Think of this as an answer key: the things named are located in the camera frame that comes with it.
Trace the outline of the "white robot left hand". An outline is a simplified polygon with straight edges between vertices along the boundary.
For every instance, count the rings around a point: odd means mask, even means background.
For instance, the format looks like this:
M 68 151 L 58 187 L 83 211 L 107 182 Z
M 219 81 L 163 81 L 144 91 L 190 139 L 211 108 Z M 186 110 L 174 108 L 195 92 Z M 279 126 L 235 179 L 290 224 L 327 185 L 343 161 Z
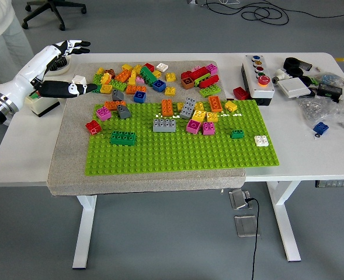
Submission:
M 0 84 L 0 94 L 6 96 L 17 109 L 23 107 L 25 97 L 34 92 L 55 61 L 71 54 L 86 54 L 90 42 L 65 40 L 48 45 L 38 52 L 9 82 Z

